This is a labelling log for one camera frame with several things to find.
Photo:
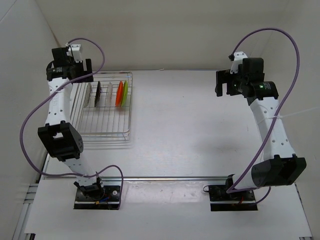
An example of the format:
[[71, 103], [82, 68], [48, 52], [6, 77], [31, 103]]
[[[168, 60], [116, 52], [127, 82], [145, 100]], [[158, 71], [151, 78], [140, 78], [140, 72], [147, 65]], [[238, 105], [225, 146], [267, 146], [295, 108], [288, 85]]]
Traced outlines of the clear speckled plate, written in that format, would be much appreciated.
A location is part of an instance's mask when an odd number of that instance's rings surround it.
[[85, 90], [85, 95], [84, 95], [84, 102], [83, 102], [84, 108], [86, 108], [90, 103], [91, 92], [92, 92], [92, 85], [88, 83]]

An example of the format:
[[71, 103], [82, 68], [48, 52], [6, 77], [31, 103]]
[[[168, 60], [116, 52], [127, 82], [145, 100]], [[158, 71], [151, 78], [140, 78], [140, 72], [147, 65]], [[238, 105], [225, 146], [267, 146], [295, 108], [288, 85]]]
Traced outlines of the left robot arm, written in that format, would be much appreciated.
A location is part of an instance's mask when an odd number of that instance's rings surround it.
[[75, 173], [74, 185], [86, 197], [100, 200], [105, 188], [99, 176], [89, 167], [85, 158], [82, 136], [72, 126], [70, 101], [73, 84], [71, 80], [92, 73], [91, 59], [82, 59], [80, 44], [52, 49], [53, 61], [47, 66], [46, 78], [50, 94], [48, 115], [38, 136], [52, 158], [69, 167]]

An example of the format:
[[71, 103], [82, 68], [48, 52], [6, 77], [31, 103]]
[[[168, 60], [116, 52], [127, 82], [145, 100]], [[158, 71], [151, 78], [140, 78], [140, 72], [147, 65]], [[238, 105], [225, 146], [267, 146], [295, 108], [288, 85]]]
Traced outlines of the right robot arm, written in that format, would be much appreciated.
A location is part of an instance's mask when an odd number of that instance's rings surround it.
[[243, 191], [292, 185], [307, 163], [305, 158], [297, 156], [287, 137], [279, 115], [281, 103], [277, 87], [274, 82], [265, 81], [264, 60], [238, 52], [231, 61], [230, 69], [216, 73], [216, 95], [222, 96], [223, 85], [227, 95], [242, 95], [262, 140], [246, 170], [227, 178], [224, 193], [230, 200], [236, 200]]

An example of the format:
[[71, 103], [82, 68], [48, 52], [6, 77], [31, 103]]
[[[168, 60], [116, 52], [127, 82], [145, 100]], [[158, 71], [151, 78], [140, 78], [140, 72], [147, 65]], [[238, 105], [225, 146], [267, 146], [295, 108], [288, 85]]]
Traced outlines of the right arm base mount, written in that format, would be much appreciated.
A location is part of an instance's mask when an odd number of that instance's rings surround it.
[[211, 212], [257, 211], [256, 198], [252, 190], [227, 193], [225, 185], [205, 185], [202, 191], [209, 194]]

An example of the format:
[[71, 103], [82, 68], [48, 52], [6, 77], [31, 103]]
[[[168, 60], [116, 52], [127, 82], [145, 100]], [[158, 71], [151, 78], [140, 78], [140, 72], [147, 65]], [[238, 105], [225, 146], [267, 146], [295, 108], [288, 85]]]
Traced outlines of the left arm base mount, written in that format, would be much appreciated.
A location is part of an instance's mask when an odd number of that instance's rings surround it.
[[104, 185], [99, 178], [96, 183], [77, 187], [74, 205], [75, 210], [119, 210], [122, 199], [121, 185]]

